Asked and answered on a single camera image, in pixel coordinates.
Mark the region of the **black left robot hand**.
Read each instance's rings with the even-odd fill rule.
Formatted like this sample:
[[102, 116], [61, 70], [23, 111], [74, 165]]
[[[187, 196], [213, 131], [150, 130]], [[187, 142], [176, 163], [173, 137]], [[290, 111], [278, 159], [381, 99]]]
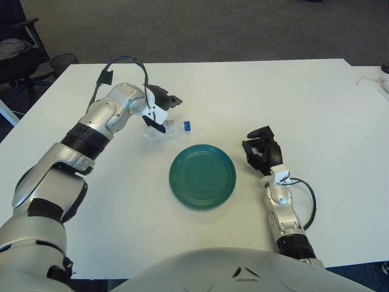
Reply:
[[[155, 105], [159, 108], [162, 108], [164, 111], [168, 111], [170, 108], [174, 108], [182, 103], [182, 100], [176, 96], [168, 95], [166, 89], [161, 88], [157, 85], [147, 85], [146, 86], [147, 96], [150, 96], [152, 93], [154, 95]], [[166, 128], [163, 125], [160, 125], [154, 121], [154, 118], [150, 118], [145, 115], [142, 116], [148, 127], [153, 127], [157, 131], [165, 134]]]

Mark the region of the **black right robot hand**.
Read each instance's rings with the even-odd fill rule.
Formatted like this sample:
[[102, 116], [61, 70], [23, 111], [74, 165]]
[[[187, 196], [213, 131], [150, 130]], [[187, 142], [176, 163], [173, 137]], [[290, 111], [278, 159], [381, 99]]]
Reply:
[[259, 128], [247, 135], [248, 141], [242, 141], [247, 162], [264, 176], [270, 175], [270, 169], [283, 164], [281, 148], [274, 140], [269, 126]]

